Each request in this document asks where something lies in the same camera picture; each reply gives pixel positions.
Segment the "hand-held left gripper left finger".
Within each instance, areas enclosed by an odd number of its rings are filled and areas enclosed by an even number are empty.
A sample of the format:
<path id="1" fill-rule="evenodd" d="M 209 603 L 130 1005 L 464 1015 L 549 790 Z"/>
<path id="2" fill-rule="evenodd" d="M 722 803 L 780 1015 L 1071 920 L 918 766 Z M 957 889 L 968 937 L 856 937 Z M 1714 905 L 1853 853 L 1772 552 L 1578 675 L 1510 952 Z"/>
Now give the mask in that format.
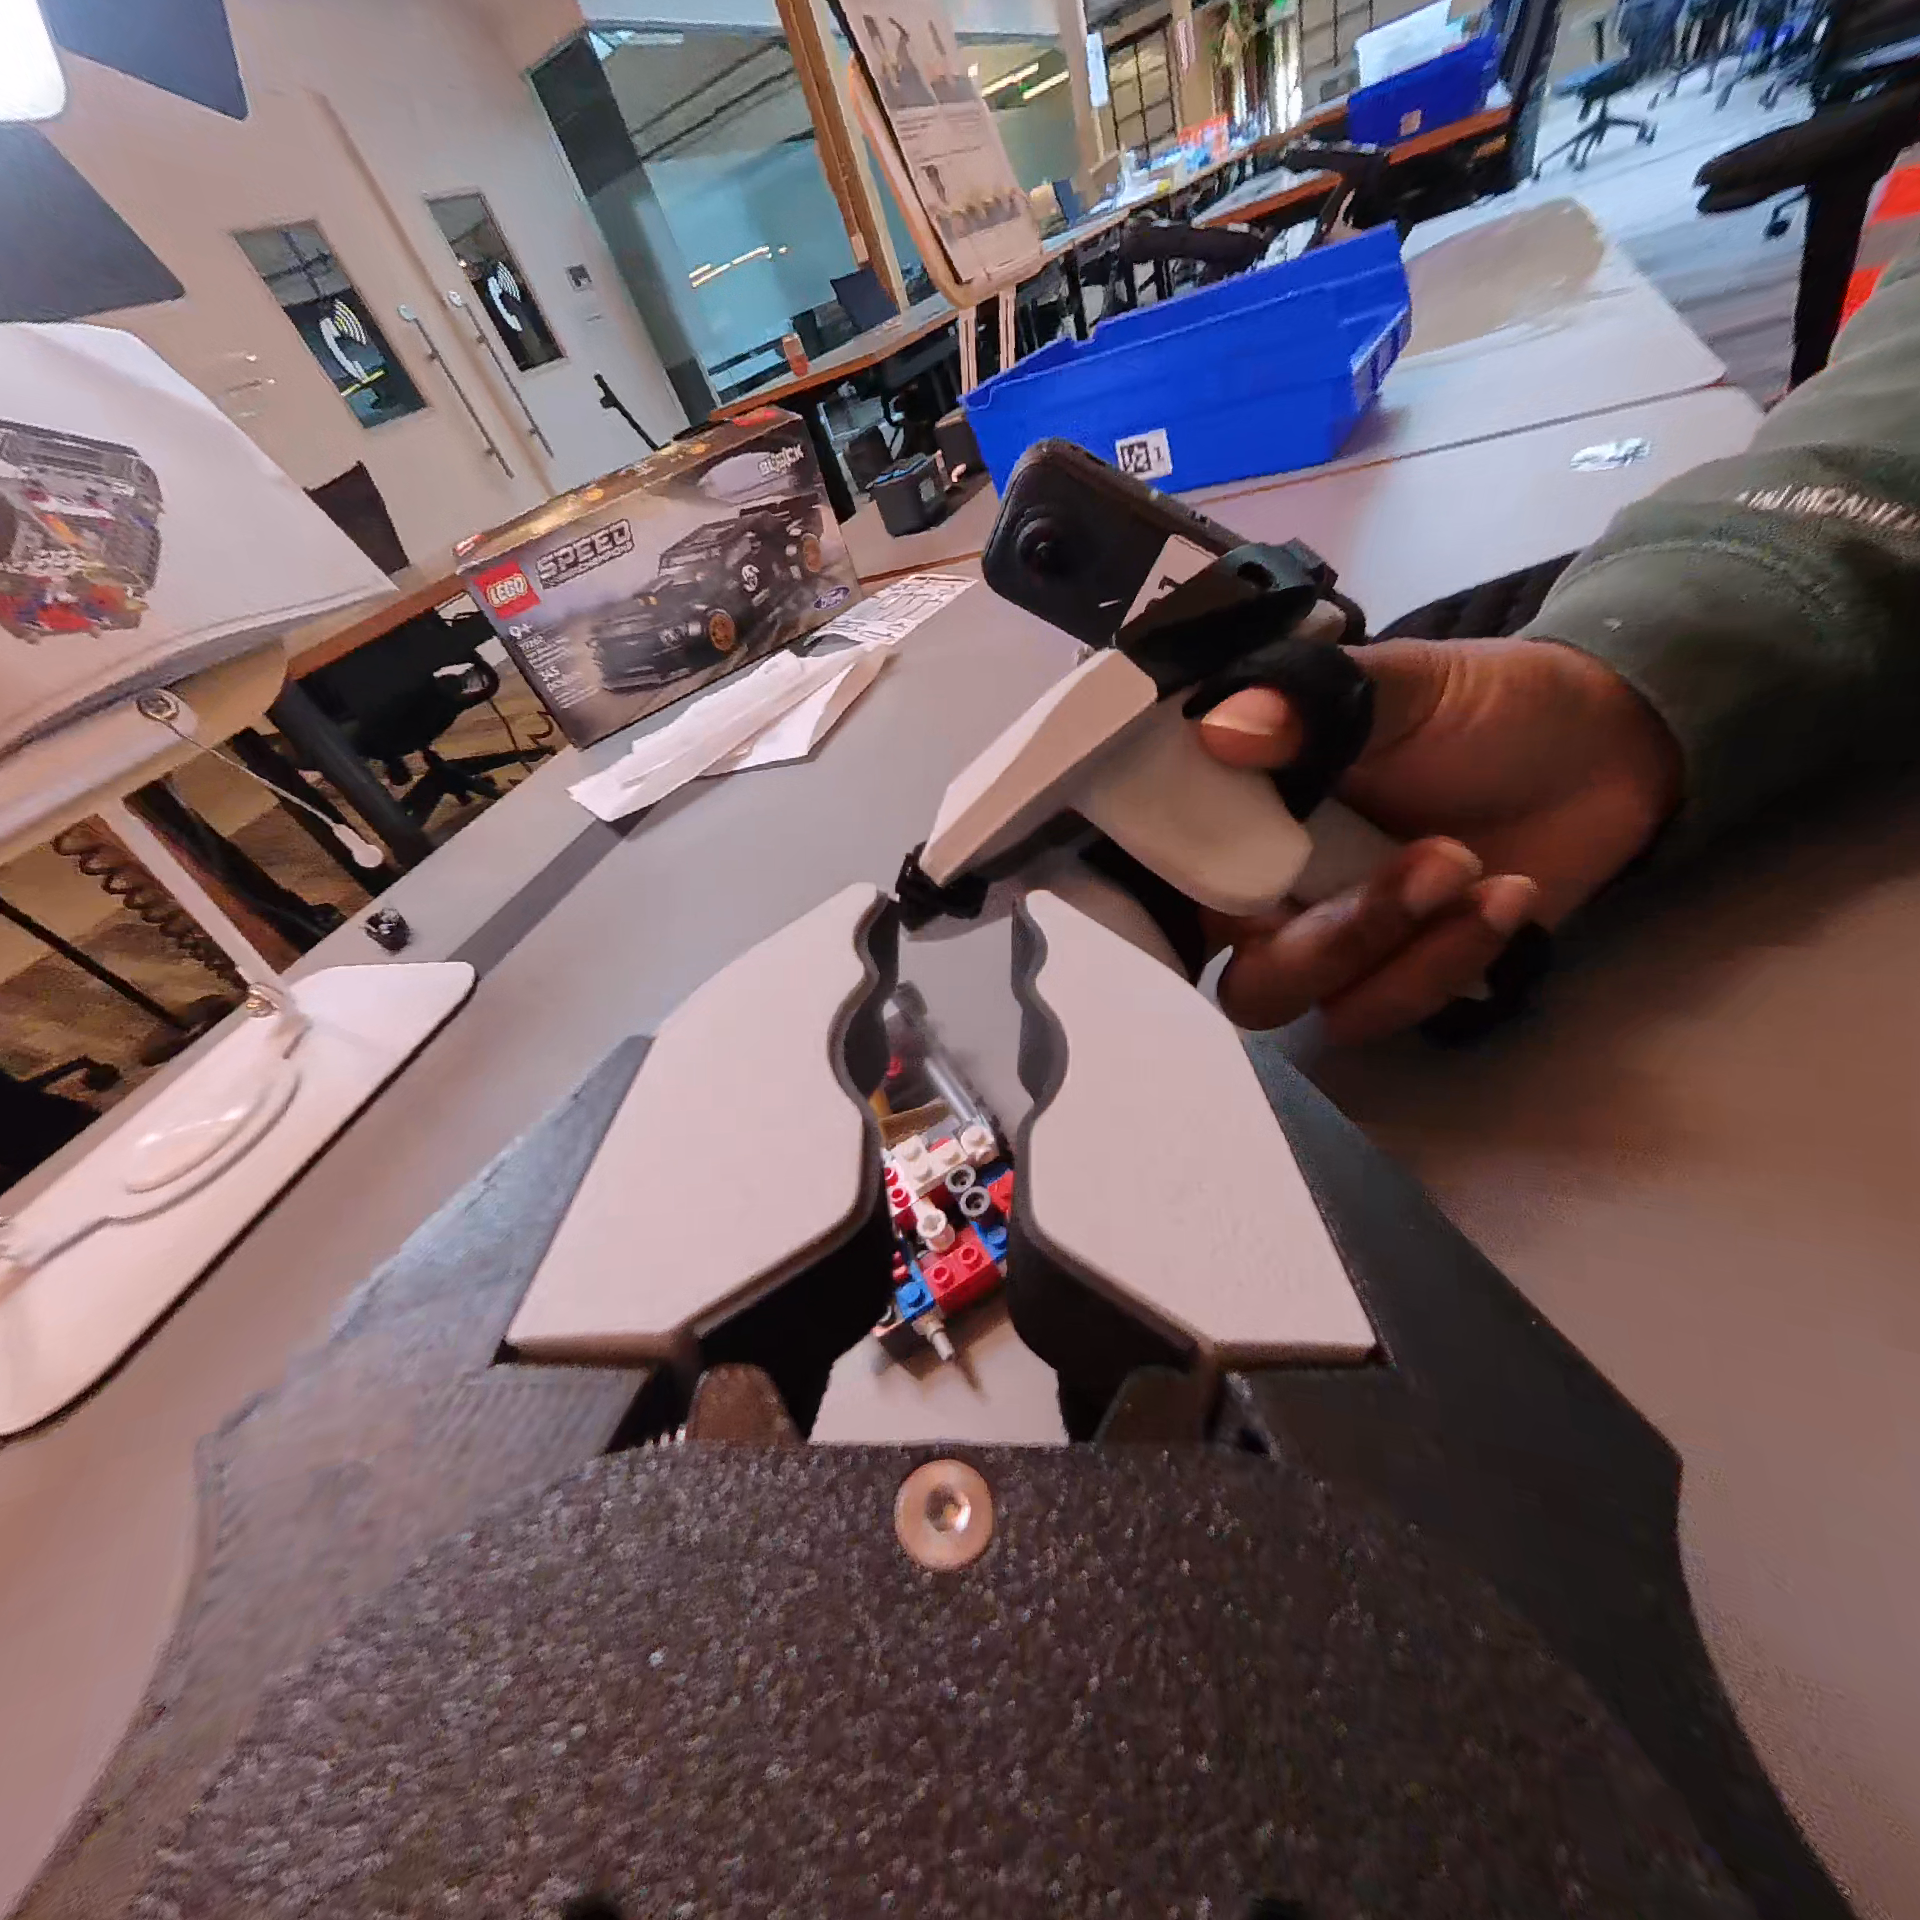
<path id="1" fill-rule="evenodd" d="M 899 900 L 831 889 L 651 1042 L 501 1326 L 523 1362 L 745 1362 L 817 1415 L 886 1307 L 878 1002 Z"/>

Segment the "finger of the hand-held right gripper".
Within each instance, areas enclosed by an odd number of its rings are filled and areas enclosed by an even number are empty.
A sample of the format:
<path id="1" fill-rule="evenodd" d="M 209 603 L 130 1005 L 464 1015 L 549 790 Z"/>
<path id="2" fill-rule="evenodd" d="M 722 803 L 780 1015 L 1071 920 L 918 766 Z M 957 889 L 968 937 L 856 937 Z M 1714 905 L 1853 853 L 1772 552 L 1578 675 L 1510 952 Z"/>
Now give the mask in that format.
<path id="1" fill-rule="evenodd" d="M 899 920 L 979 920 L 999 882 L 1089 841 L 1200 889 L 1181 772 L 1187 697 L 1124 654 L 1089 654 L 943 790 L 929 841 L 899 862 Z"/>
<path id="2" fill-rule="evenodd" d="M 1222 766 L 1187 715 L 1120 733 L 1065 803 L 1207 912 L 1279 912 L 1317 855 L 1267 772 Z"/>

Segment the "white paper bags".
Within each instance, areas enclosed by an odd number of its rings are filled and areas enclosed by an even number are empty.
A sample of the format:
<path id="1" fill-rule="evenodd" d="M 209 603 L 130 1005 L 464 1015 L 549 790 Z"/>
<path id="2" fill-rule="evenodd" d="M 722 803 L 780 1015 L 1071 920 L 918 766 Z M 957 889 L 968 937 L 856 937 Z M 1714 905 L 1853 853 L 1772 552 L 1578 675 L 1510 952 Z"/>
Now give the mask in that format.
<path id="1" fill-rule="evenodd" d="M 695 697 L 678 725 L 646 733 L 606 772 L 573 778 L 570 797 L 626 826 L 700 778 L 802 766 L 817 740 L 875 694 L 875 675 L 899 662 L 899 639 L 870 639 L 845 654 L 780 654 L 745 667 L 740 683 Z"/>

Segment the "printed white sheet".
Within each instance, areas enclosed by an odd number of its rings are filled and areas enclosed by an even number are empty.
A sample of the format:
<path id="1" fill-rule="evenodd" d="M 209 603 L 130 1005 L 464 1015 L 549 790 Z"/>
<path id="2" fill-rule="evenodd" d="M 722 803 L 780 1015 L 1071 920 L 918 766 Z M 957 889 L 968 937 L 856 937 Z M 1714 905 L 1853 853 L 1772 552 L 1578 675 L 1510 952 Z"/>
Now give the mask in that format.
<path id="1" fill-rule="evenodd" d="M 918 625 L 940 625 L 968 593 L 979 593 L 979 571 L 899 571 L 899 582 L 870 593 L 856 603 L 845 603 L 814 639 L 814 654 L 828 654 L 828 642 L 899 642 L 899 639 L 911 639 Z"/>

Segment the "lego set box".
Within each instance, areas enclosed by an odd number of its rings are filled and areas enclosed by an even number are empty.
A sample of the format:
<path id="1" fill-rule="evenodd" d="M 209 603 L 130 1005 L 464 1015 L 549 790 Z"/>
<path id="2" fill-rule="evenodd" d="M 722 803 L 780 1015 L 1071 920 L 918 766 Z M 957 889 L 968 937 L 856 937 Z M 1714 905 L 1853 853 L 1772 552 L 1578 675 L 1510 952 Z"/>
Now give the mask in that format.
<path id="1" fill-rule="evenodd" d="M 745 411 L 454 546 L 454 582 L 570 748 L 856 603 L 814 422 Z"/>

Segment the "person's right forearm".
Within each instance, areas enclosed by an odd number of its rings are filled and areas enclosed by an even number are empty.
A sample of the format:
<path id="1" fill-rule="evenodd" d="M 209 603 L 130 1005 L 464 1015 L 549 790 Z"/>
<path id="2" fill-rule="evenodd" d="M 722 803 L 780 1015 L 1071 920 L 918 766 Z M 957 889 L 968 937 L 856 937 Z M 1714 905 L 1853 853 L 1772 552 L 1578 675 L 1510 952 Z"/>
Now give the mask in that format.
<path id="1" fill-rule="evenodd" d="M 1740 454 L 1628 502 L 1527 639 L 1609 662 L 1674 740 L 1665 841 L 1920 752 L 1920 259 L 1901 252 Z"/>

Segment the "poster on wooden easel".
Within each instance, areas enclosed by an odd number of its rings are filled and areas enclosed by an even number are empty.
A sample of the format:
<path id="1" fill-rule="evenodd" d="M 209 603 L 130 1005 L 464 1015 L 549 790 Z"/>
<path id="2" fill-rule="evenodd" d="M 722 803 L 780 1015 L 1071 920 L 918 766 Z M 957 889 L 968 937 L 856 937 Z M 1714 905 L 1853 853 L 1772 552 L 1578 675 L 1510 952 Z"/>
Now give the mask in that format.
<path id="1" fill-rule="evenodd" d="M 1016 184 L 983 84 L 968 81 L 956 10 L 780 0 L 780 29 L 856 259 L 878 252 L 878 266 L 899 266 L 875 208 L 875 184 L 886 184 L 918 274 L 956 307 L 983 307 L 1046 266 L 1029 190 Z"/>

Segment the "small black box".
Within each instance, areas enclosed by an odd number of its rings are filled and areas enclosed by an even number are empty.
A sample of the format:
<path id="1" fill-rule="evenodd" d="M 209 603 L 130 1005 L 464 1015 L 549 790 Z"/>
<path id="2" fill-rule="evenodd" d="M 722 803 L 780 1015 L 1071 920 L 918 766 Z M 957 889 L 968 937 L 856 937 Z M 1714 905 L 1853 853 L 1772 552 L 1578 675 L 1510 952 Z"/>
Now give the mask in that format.
<path id="1" fill-rule="evenodd" d="M 875 502 L 886 546 L 929 531 L 929 526 L 956 521 L 956 472 L 943 472 L 940 446 L 929 454 L 899 454 L 899 464 L 875 472 L 870 502 Z"/>

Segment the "blue bin with white label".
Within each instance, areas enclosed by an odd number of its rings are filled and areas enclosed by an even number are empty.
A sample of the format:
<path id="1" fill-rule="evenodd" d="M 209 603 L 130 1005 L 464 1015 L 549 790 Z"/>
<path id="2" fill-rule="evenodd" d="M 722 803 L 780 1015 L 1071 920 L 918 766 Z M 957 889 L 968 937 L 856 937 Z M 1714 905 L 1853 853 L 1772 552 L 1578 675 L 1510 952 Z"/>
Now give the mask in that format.
<path id="1" fill-rule="evenodd" d="M 1243 266 L 1226 280 L 1054 336 L 957 411 L 1007 486 L 1027 446 L 1071 439 L 1153 486 L 1226 486 L 1330 464 L 1407 343 L 1399 225 Z"/>

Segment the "open instruction booklet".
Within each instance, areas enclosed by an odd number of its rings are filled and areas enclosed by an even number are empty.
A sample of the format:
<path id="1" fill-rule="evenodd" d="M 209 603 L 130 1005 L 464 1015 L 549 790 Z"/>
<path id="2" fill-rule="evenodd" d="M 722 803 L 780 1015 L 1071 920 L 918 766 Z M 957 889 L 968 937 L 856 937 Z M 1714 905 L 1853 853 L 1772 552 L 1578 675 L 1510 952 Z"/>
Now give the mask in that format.
<path id="1" fill-rule="evenodd" d="M 159 343 L 0 327 L 0 748 L 391 582 Z"/>

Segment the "partly built lego car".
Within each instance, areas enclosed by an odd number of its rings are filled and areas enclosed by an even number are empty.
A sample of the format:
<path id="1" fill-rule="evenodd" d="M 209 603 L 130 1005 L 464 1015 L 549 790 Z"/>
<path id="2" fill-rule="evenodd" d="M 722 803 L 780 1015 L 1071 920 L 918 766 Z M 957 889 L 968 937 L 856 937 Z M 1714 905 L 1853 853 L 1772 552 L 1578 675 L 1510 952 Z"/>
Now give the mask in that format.
<path id="1" fill-rule="evenodd" d="M 878 1005 L 878 1042 L 886 1307 L 875 1344 L 886 1362 L 957 1362 L 956 1326 L 1007 1292 L 1016 1145 L 911 988 Z"/>

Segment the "person's right hand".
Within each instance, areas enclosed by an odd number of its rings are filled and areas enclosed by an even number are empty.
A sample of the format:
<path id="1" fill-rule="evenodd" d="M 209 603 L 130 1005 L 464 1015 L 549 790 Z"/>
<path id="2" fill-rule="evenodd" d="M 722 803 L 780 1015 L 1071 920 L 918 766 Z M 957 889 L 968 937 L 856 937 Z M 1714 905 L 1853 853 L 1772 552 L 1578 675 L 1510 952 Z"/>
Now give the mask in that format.
<path id="1" fill-rule="evenodd" d="M 1547 639 L 1347 642 L 1370 748 L 1339 778 L 1399 853 L 1258 920 L 1207 912 L 1243 1027 L 1319 1015 L 1339 1046 L 1435 1025 L 1516 926 L 1562 926 L 1681 803 L 1681 748 L 1628 675 Z"/>

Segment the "blue plastic bin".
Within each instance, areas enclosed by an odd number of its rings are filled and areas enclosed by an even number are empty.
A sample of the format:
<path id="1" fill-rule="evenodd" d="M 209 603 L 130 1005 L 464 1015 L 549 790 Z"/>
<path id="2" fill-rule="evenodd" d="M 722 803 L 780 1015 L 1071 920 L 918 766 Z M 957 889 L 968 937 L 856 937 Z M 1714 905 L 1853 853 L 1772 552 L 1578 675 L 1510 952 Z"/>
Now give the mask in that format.
<path id="1" fill-rule="evenodd" d="M 1456 38 L 1452 54 L 1427 54 L 1379 84 L 1354 84 L 1347 139 L 1396 151 L 1396 139 L 1444 136 L 1444 122 L 1487 109 L 1499 81 L 1506 81 L 1506 38 L 1499 29 Z"/>

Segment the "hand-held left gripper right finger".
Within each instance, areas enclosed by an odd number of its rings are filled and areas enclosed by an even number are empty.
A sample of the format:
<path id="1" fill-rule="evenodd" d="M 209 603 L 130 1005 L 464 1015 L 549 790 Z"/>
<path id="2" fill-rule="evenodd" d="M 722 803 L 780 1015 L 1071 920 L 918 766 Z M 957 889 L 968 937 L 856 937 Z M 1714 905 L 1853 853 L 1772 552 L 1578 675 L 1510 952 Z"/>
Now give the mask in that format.
<path id="1" fill-rule="evenodd" d="M 1016 905 L 1007 1317 L 1065 1426 L 1134 1370 L 1370 1370 L 1379 1325 L 1234 1025 L 1089 905 Z"/>

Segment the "white book stand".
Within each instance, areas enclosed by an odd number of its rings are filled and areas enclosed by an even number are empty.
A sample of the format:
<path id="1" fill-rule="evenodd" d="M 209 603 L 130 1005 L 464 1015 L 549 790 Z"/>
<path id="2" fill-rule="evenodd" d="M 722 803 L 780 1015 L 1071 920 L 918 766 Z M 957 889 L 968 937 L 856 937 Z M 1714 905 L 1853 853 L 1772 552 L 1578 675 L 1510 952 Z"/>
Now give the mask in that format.
<path id="1" fill-rule="evenodd" d="M 138 1091 L 138 1115 L 35 1176 L 35 1192 L 10 1205 L 0 1436 L 78 1409 L 472 1002 L 472 963 L 278 979 L 130 808 L 138 790 L 264 725 L 278 694 L 286 642 L 264 639 L 224 667 L 71 710 L 10 748 L 10 855 L 103 820 L 233 963 L 248 1005 L 159 1091 Z"/>

